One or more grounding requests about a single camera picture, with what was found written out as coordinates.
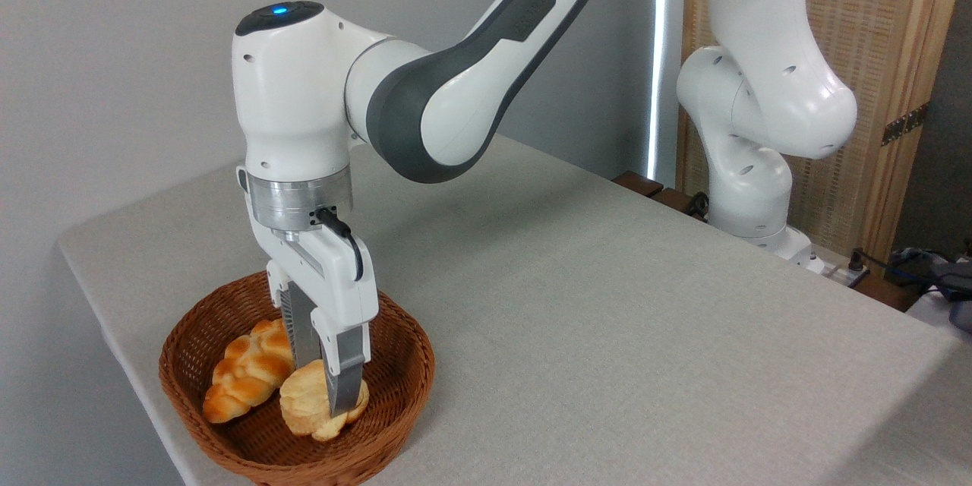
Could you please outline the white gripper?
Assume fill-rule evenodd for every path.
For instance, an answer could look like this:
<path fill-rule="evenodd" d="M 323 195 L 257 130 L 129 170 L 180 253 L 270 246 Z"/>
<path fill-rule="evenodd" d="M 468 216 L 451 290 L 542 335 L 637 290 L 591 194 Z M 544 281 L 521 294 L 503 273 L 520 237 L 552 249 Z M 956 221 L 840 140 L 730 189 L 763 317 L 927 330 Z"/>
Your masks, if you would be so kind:
<path fill-rule="evenodd" d="M 330 414 L 347 413 L 357 406 L 362 369 L 371 361 L 368 321 L 378 311 L 367 246 L 338 217 L 353 204 L 350 168 L 285 182 L 239 166 L 237 178 L 258 246 L 274 261 L 267 262 L 267 282 L 295 367 L 322 351 Z"/>

